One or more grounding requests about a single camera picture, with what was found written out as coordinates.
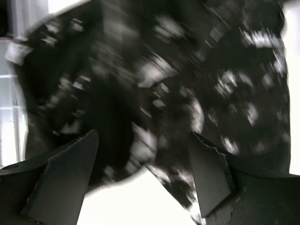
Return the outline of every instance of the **black plastic blade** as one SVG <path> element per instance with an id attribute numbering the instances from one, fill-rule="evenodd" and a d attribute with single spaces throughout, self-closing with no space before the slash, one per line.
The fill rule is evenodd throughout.
<path id="1" fill-rule="evenodd" d="M 224 155 L 195 134 L 188 137 L 188 152 L 202 218 L 209 216 L 235 190 Z"/>
<path id="2" fill-rule="evenodd" d="M 45 225 L 76 225 L 98 150 L 98 135 L 52 157 L 21 215 Z"/>

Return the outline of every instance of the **black fabric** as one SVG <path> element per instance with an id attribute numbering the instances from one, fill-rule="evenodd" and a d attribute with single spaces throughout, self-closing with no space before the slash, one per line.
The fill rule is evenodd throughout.
<path id="1" fill-rule="evenodd" d="M 0 8 L 0 37 L 5 37 L 8 32 L 8 14 L 4 8 Z"/>
<path id="2" fill-rule="evenodd" d="M 40 130 L 40 143 L 58 146 L 96 129 L 90 189 L 146 165 L 202 224 L 189 132 L 288 173 L 281 7 L 263 0 L 91 0 L 46 18 L 7 53 L 36 121 L 29 134 Z M 30 149 L 28 157 L 37 154 Z"/>
<path id="3" fill-rule="evenodd" d="M 226 164 L 245 174 L 266 179 L 298 177 L 298 175 L 290 174 L 286 171 L 285 168 L 289 164 L 284 164 L 280 160 L 287 156 L 286 152 L 282 150 L 285 149 L 284 142 L 279 144 L 278 151 L 263 154 L 261 156 L 238 157 L 224 151 L 223 149 L 217 148 L 214 144 L 197 133 L 190 133 L 188 140 L 189 146 L 191 142 L 196 142 L 192 148 L 188 148 L 189 152 L 191 150 L 205 151 L 206 149 L 209 149 L 213 151 L 214 154 L 224 158 Z"/>

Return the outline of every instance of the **black object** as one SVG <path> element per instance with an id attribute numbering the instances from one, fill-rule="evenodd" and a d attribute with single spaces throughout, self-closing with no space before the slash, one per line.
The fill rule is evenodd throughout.
<path id="1" fill-rule="evenodd" d="M 202 218 L 235 191 L 225 156 L 217 154 L 216 148 L 204 141 L 190 135 L 188 146 Z"/>
<path id="2" fill-rule="evenodd" d="M 188 142 L 201 215 L 208 225 L 300 223 L 300 176 L 231 155 L 195 133 Z M 231 178 L 234 195 L 228 188 L 233 186 Z"/>
<path id="3" fill-rule="evenodd" d="M 251 160 L 253 169 L 288 173 L 283 23 L 277 0 L 91 0 L 41 21 L 6 54 L 30 120 L 26 158 L 96 129 L 90 189 L 151 165 L 202 224 L 194 211 L 191 130 Z M 232 192 L 231 178 L 220 156 L 199 154 L 214 161 L 226 187 L 209 214 Z"/>
<path id="4" fill-rule="evenodd" d="M 96 131 L 0 170 L 0 222 L 76 225 L 98 149 Z"/>
<path id="5" fill-rule="evenodd" d="M 11 2 L 0 0 L 0 38 L 8 37 L 11 30 Z"/>

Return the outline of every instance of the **patterned fabric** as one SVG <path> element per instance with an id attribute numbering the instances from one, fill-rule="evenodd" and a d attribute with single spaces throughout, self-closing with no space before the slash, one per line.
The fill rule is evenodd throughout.
<path id="1" fill-rule="evenodd" d="M 91 0 L 17 38 L 7 59 L 45 141 L 98 131 L 91 188 L 145 165 L 200 225 L 189 132 L 241 157 L 277 152 L 263 165 L 289 169 L 283 23 L 271 0 Z"/>

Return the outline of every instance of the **white background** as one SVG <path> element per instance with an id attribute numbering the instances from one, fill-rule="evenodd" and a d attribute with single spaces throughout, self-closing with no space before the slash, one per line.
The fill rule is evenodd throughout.
<path id="1" fill-rule="evenodd" d="M 49 0 L 49 11 L 57 12 L 85 0 Z M 292 160 L 290 172 L 300 175 L 300 2 L 285 8 L 283 39 L 289 70 L 291 97 Z M 181 206 L 146 169 L 112 187 L 89 193 L 83 203 L 78 225 L 193 225 Z"/>

